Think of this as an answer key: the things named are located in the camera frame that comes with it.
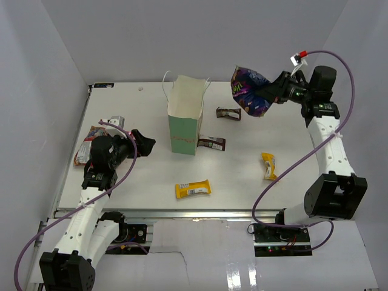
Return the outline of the purple chip bag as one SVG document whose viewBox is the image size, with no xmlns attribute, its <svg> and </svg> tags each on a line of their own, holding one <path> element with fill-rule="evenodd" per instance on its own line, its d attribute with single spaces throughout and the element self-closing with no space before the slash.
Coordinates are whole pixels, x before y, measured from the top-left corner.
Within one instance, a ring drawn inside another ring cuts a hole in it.
<svg viewBox="0 0 388 291">
<path fill-rule="evenodd" d="M 259 93 L 270 81 L 260 73 L 236 66 L 230 80 L 233 99 L 250 116 L 262 117 L 272 103 Z"/>
</svg>

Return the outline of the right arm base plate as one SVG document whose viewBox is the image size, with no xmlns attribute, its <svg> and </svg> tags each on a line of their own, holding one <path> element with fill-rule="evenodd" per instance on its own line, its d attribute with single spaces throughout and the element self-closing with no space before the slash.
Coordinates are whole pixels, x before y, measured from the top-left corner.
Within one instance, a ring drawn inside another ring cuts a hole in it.
<svg viewBox="0 0 388 291">
<path fill-rule="evenodd" d="M 282 229 L 252 223 L 247 227 L 252 235 L 257 258 L 312 256 L 307 229 Z"/>
</svg>

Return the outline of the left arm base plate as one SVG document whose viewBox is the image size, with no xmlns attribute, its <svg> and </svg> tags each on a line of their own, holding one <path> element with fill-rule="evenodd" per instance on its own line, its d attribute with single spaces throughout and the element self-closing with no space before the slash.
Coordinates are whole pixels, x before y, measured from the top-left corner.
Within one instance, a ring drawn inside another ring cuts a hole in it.
<svg viewBox="0 0 388 291">
<path fill-rule="evenodd" d="M 114 243 L 125 243 L 125 242 L 136 242 L 145 243 L 147 236 L 147 225 L 146 224 L 119 224 L 119 235 Z"/>
</svg>

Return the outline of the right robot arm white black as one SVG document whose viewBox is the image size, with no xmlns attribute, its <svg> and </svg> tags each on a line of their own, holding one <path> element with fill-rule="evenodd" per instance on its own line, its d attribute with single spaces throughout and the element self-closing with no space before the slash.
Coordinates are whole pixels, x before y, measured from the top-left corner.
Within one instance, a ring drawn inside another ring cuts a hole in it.
<svg viewBox="0 0 388 291">
<path fill-rule="evenodd" d="M 265 82 L 257 89 L 269 102 L 292 101 L 301 105 L 318 162 L 319 176 L 306 191 L 303 202 L 281 210 L 275 218 L 274 236 L 282 242 L 295 236 L 295 226 L 352 219 L 367 190 L 366 179 L 356 175 L 343 146 L 343 121 L 337 105 L 330 100 L 335 81 L 336 70 L 319 65 L 309 81 L 300 70 L 294 75 L 283 71 L 275 81 Z"/>
</svg>

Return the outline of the red cookie snack bag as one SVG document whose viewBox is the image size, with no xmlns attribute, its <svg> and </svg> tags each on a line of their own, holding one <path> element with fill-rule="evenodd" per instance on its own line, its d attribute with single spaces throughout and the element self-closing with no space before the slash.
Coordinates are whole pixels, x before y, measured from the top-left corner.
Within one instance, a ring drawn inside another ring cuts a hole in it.
<svg viewBox="0 0 388 291">
<path fill-rule="evenodd" d="M 99 136 L 106 136 L 107 132 L 103 127 L 91 126 L 87 136 L 84 138 L 81 143 L 78 151 L 73 158 L 74 166 L 84 166 L 87 161 L 90 159 L 90 149 L 92 141 Z"/>
</svg>

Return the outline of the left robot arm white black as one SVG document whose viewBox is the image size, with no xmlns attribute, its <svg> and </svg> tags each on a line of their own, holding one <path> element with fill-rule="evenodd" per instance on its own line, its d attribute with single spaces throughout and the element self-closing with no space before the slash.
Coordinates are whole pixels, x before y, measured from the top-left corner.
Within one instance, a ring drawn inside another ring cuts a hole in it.
<svg viewBox="0 0 388 291">
<path fill-rule="evenodd" d="M 62 238 L 52 252 L 39 260 L 46 290 L 92 290 L 96 265 L 113 242 L 128 235 L 119 212 L 102 213 L 117 184 L 117 167 L 127 158 L 148 156 L 156 141 L 136 129 L 129 136 L 102 135 L 90 145 L 90 157 L 84 166 L 80 210 L 72 215 Z"/>
</svg>

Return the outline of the green white paper bag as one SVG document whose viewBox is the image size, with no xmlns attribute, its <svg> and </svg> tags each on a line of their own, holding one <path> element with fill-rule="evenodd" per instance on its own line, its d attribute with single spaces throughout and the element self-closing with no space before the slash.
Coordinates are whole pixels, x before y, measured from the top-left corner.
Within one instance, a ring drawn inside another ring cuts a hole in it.
<svg viewBox="0 0 388 291">
<path fill-rule="evenodd" d="M 210 78 L 196 79 L 179 75 L 167 91 L 165 78 L 162 90 L 167 99 L 170 145 L 173 153 L 196 155 L 204 110 L 204 95 L 212 83 Z"/>
</svg>

